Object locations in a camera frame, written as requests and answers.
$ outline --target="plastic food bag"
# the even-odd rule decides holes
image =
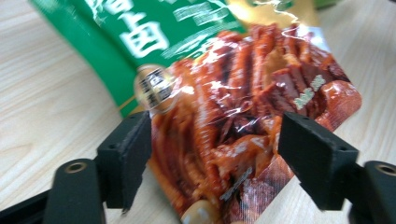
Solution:
[[[293,176],[283,112],[333,131],[361,106],[309,0],[34,2],[123,115],[150,110],[148,164],[183,223],[254,222]]]

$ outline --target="wooden table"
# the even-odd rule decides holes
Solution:
[[[61,164],[93,158],[121,121],[91,68],[25,1],[0,1],[0,210],[50,188]],[[335,133],[359,163],[396,163],[396,4],[344,0],[319,12],[332,53],[360,91],[361,110]],[[320,212],[293,178],[258,223],[347,223]],[[150,170],[133,209],[108,223],[177,223]]]

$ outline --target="light wood surface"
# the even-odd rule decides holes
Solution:
[[[0,1],[0,210],[50,188],[57,167],[93,158],[121,121],[91,68],[26,1]],[[321,27],[363,105],[335,133],[359,163],[396,164],[396,4],[344,0],[321,10]],[[293,178],[258,223],[347,223],[320,212]],[[150,170],[127,216],[108,223],[178,223]]]

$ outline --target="snack package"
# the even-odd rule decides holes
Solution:
[[[253,223],[293,177],[283,112],[334,131],[361,106],[311,0],[33,2],[122,115],[151,112],[148,165],[183,223]]]

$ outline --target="spicy snack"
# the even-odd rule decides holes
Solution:
[[[333,131],[361,106],[333,56],[297,29],[222,31],[204,55],[169,68],[179,94],[152,118],[149,166],[183,221],[197,202],[212,222],[255,221],[292,177],[277,155],[283,112]]]

